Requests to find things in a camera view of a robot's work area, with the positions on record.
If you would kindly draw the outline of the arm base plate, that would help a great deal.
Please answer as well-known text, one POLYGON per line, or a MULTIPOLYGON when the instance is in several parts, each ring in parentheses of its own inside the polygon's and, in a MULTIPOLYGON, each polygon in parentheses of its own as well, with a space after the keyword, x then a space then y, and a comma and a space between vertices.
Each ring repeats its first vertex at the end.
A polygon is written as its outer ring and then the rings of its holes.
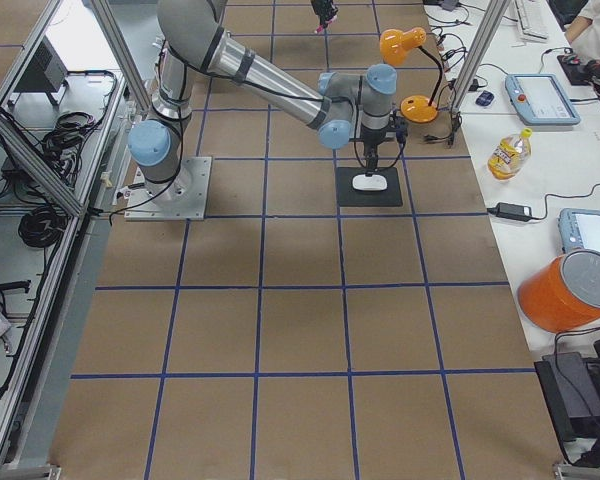
POLYGON ((144 175, 136 168, 134 182, 142 183, 125 198, 129 209, 123 212, 129 221, 200 221, 205 218, 209 180, 213 158, 188 157, 181 165, 175 182, 158 195, 161 189, 152 183, 146 185, 144 175))

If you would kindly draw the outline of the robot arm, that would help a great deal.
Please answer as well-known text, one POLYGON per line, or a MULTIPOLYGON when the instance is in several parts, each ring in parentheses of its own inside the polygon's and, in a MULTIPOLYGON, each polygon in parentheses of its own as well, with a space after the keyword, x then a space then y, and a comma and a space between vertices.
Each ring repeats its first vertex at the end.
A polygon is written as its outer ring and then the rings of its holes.
POLYGON ((350 181, 354 192, 376 194, 389 187, 378 168, 378 147, 392 123, 397 72, 386 64, 361 75, 323 73, 311 89, 254 50, 234 40, 222 26, 222 1, 161 1, 157 20, 166 53, 151 115, 131 129, 128 147, 152 198, 176 197, 189 180, 179 148, 189 122, 193 75, 228 80, 265 99, 338 150, 362 142, 365 162, 350 181))

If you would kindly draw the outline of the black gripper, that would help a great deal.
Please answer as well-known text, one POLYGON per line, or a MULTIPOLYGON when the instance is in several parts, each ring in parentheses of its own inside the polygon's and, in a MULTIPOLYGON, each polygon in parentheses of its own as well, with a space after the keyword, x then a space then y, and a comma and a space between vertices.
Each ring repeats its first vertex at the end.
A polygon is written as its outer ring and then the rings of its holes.
MULTIPOLYGON (((330 19, 330 2, 328 0, 313 0, 313 11, 320 23, 330 19)), ((386 129, 360 128, 360 139, 363 143, 364 152, 364 175, 372 175, 378 172, 378 147, 385 141, 386 129)))

